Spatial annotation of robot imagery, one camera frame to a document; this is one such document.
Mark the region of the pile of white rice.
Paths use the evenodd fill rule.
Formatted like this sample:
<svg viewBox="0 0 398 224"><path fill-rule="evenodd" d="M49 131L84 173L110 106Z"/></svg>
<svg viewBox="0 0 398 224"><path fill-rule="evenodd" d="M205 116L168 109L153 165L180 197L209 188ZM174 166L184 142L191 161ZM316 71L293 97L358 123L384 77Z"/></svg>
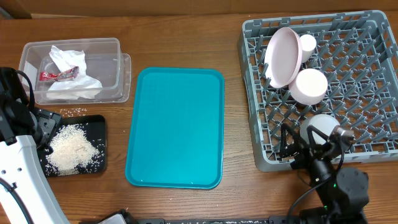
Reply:
<svg viewBox="0 0 398 224"><path fill-rule="evenodd" d="M63 125L50 142L53 153L43 160L47 177L89 174L105 167L102 138L90 140L82 124Z"/></svg>

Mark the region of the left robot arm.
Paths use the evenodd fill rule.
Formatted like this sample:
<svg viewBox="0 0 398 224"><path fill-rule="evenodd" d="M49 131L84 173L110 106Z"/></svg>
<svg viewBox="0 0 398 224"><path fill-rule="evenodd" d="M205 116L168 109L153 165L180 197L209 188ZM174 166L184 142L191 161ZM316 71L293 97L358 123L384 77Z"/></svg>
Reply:
<svg viewBox="0 0 398 224"><path fill-rule="evenodd" d="M62 116L35 107L26 76L1 68L1 206L11 223L68 223L40 164Z"/></svg>

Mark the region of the grey bowl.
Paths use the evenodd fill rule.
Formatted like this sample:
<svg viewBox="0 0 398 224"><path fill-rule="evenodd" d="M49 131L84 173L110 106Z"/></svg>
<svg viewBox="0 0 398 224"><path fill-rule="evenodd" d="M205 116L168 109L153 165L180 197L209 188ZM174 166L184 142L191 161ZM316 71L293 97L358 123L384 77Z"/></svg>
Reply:
<svg viewBox="0 0 398 224"><path fill-rule="evenodd" d="M300 137L304 139L307 144L310 143L307 133L307 128L310 125L314 126L329 137L334 127L339 126L340 123L337 119L327 114L318 114L311 118L307 118L300 127Z"/></svg>

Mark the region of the white cup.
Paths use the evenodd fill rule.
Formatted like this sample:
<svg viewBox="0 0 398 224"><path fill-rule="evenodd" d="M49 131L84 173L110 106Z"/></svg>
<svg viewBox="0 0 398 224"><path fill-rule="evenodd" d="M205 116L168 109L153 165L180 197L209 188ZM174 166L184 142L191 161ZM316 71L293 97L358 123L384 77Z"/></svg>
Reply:
<svg viewBox="0 0 398 224"><path fill-rule="evenodd" d="M309 60L315 48L317 47L317 41L314 36L305 34L300 37L302 44L302 63Z"/></svg>

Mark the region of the white napkin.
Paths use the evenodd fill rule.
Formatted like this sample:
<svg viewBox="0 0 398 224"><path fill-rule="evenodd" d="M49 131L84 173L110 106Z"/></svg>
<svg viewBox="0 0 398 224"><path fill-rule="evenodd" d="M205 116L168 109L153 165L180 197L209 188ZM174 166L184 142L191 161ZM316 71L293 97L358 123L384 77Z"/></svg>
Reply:
<svg viewBox="0 0 398 224"><path fill-rule="evenodd" d="M52 83L46 93L48 99L94 99L100 92L98 89L103 87L101 82L86 74L87 65L83 50L60 50L53 45L49 55L61 73L71 73L69 70L75 67L78 67L78 71L69 78Z"/></svg>

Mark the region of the pink plate with rice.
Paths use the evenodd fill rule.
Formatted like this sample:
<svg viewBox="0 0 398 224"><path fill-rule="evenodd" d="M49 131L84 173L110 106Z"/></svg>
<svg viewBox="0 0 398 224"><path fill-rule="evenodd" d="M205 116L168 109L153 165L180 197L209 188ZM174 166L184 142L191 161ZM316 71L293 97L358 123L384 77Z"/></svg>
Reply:
<svg viewBox="0 0 398 224"><path fill-rule="evenodd" d="M280 28L271 37L266 48L264 63L270 85L282 88L290 84L299 72L302 62L302 44L298 34L288 27Z"/></svg>

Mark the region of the red snack wrapper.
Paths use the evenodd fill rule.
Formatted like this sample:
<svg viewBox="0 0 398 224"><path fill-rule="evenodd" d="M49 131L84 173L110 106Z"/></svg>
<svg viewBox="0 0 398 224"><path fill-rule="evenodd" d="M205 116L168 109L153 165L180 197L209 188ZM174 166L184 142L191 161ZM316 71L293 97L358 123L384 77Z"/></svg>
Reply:
<svg viewBox="0 0 398 224"><path fill-rule="evenodd" d="M55 82L65 82L74 80L79 74L80 68L73 67L61 73L49 73L41 72L39 80L42 82L55 81Z"/></svg>

